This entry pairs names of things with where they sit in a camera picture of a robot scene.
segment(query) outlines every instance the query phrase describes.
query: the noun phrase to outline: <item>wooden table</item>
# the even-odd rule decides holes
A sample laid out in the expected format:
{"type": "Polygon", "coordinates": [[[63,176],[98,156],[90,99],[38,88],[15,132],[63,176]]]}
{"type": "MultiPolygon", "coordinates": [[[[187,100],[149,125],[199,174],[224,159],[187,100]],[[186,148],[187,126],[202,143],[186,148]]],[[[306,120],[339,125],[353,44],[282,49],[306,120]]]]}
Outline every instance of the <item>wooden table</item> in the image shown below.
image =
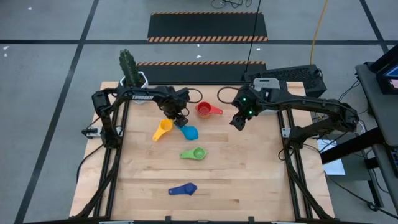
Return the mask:
{"type": "MultiPolygon", "coordinates": [[[[117,82],[104,82],[101,88],[116,85],[117,82]]],[[[305,94],[302,83],[288,83],[288,87],[292,94],[305,94]]],[[[285,162],[277,156],[282,149],[277,115],[253,118],[243,131],[238,131],[229,125],[237,109],[216,98],[220,86],[192,88],[203,93],[203,100],[224,111],[222,116],[200,119],[195,105],[188,104],[188,124],[196,126],[199,132],[195,141],[185,140],[173,128],[154,142],[152,135],[165,116],[154,102],[130,104],[111,218],[164,220],[171,215],[172,220],[245,221],[248,216],[254,216],[256,221],[294,220],[285,162]],[[179,158],[182,151],[197,146],[209,152],[204,160],[179,158]],[[198,186],[192,196],[168,194],[169,188],[188,182],[198,186]]],[[[231,101],[235,94],[236,90],[224,90],[220,97],[231,101]]],[[[193,101],[199,98],[194,91],[190,96],[193,101]]],[[[293,115],[296,125],[312,122],[307,111],[293,110],[293,115]]],[[[317,147],[313,139],[306,144],[317,147]]],[[[100,139],[88,140],[85,156],[99,145],[100,139]]],[[[334,216],[319,153],[306,147],[301,152],[309,191],[334,216]]],[[[83,164],[70,215],[78,213],[98,188],[103,157],[104,150],[83,164]]],[[[305,217],[302,194],[298,188],[297,192],[300,212],[305,217]]],[[[106,192],[101,214],[107,197],[106,192]]]]}

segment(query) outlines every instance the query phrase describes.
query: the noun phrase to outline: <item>yellow measuring cup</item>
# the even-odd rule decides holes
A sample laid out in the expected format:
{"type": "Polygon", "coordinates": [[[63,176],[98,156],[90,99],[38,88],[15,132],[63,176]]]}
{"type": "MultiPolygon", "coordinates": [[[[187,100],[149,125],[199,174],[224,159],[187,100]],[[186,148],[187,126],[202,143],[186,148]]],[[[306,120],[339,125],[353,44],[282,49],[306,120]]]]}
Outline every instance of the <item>yellow measuring cup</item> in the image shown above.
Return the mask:
{"type": "Polygon", "coordinates": [[[152,138],[154,141],[159,140],[159,138],[166,132],[171,131],[173,129],[173,121],[170,119],[163,119],[159,127],[157,128],[154,137],[152,138]]]}

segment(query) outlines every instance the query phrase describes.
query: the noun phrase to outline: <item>desk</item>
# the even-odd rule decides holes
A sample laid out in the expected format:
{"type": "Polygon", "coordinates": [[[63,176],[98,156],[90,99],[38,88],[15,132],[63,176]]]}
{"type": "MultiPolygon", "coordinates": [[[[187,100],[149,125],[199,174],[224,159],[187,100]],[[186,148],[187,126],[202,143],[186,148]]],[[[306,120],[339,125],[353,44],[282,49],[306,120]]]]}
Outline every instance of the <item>desk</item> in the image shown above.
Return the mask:
{"type": "MultiPolygon", "coordinates": [[[[116,85],[117,82],[104,82],[101,88],[116,85]]],[[[200,119],[195,105],[188,104],[188,124],[199,131],[196,141],[185,140],[173,128],[153,142],[152,135],[164,115],[153,102],[130,104],[111,219],[164,220],[170,215],[173,220],[246,221],[248,216],[254,216],[256,221],[294,220],[285,162],[277,157],[282,149],[277,115],[258,116],[239,132],[229,125],[236,108],[216,98],[220,86],[192,88],[203,93],[203,100],[224,110],[223,116],[200,119]],[[179,159],[180,152],[196,146],[209,151],[204,160],[179,159]],[[192,196],[168,195],[168,188],[187,182],[198,186],[192,196]]],[[[288,88],[292,94],[305,94],[302,83],[288,83],[288,88]]],[[[230,101],[235,94],[235,90],[225,90],[220,97],[230,101]]],[[[192,91],[192,100],[197,97],[192,91]]],[[[293,110],[293,116],[296,125],[312,123],[307,111],[293,110]]],[[[317,147],[312,139],[306,144],[317,147]]],[[[100,139],[89,140],[85,156],[99,145],[100,139]]],[[[70,215],[77,214],[98,188],[103,157],[104,151],[100,151],[83,164],[70,215]]],[[[302,161],[309,191],[334,216],[319,153],[304,148],[302,161]]],[[[105,192],[100,215],[104,214],[107,197],[105,192]]],[[[300,208],[304,217],[302,203],[300,208]]]]}
{"type": "Polygon", "coordinates": [[[373,112],[378,127],[343,144],[339,144],[332,150],[323,152],[321,155],[322,162],[325,164],[353,152],[372,147],[376,157],[366,159],[368,164],[372,164],[368,166],[368,169],[380,167],[392,202],[398,213],[398,191],[396,189],[398,178],[394,174],[388,158],[390,149],[386,149],[383,146],[385,143],[390,147],[398,147],[398,116],[396,115],[398,111],[398,95],[383,95],[376,81],[376,74],[371,72],[366,64],[357,65],[356,71],[368,99],[368,109],[373,112]]]}
{"type": "MultiPolygon", "coordinates": [[[[373,112],[386,144],[392,147],[398,147],[398,95],[382,94],[379,84],[376,81],[376,74],[371,72],[367,65],[357,65],[356,70],[363,91],[368,99],[369,107],[373,112]]],[[[398,178],[395,176],[387,156],[390,152],[381,144],[374,145],[373,152],[383,175],[383,179],[386,182],[392,203],[398,213],[398,178]]]]}

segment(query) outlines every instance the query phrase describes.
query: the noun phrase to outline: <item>black mat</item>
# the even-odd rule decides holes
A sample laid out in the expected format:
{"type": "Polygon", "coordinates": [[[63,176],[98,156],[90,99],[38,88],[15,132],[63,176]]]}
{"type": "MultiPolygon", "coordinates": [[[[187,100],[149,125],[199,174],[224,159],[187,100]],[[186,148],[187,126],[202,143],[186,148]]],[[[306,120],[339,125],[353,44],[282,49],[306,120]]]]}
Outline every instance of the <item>black mat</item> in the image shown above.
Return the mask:
{"type": "Polygon", "coordinates": [[[264,15],[255,12],[159,12],[150,16],[149,42],[263,42],[264,15]]]}
{"type": "MultiPolygon", "coordinates": [[[[246,61],[138,63],[150,85],[238,85],[246,61]]],[[[249,61],[248,72],[266,69],[264,62],[249,61]]]]}

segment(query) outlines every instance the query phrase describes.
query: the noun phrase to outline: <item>gray floor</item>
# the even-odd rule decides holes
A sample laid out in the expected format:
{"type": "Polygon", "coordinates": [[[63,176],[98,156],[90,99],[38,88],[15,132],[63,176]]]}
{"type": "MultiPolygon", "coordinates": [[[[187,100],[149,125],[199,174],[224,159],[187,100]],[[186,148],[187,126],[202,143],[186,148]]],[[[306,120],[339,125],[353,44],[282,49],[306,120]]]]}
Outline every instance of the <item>gray floor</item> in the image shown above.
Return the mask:
{"type": "MultiPolygon", "coordinates": [[[[152,12],[215,11],[211,0],[99,0],[88,40],[145,40],[152,12]]],[[[366,0],[384,40],[398,40],[395,0],[366,0]]],[[[93,0],[0,0],[2,40],[78,40],[93,0]]],[[[221,11],[255,11],[226,6],[221,11]]],[[[263,0],[261,11],[270,40],[312,40],[323,1],[263,0]]],[[[331,0],[319,40],[377,40],[359,0],[331,0]]],[[[77,45],[0,44],[0,99],[3,143],[0,152],[0,217],[13,223],[42,147],[77,45]]],[[[121,78],[118,53],[129,49],[137,61],[246,60],[249,45],[85,45],[61,112],[49,152],[25,216],[25,222],[67,218],[75,191],[76,168],[86,139],[80,130],[93,115],[91,94],[103,81],[121,78]]],[[[309,64],[310,45],[254,45],[251,58],[268,68],[309,64]]],[[[328,87],[325,98],[338,98],[355,81],[354,66],[383,54],[380,45],[317,45],[314,63],[328,87]]],[[[361,87],[345,98],[358,111],[366,109],[361,87]]],[[[361,115],[366,126],[376,122],[361,115]]],[[[366,182],[344,183],[371,200],[366,182]]],[[[396,222],[329,184],[336,216],[371,223],[396,222]]],[[[386,210],[391,200],[382,193],[386,210]]]]}

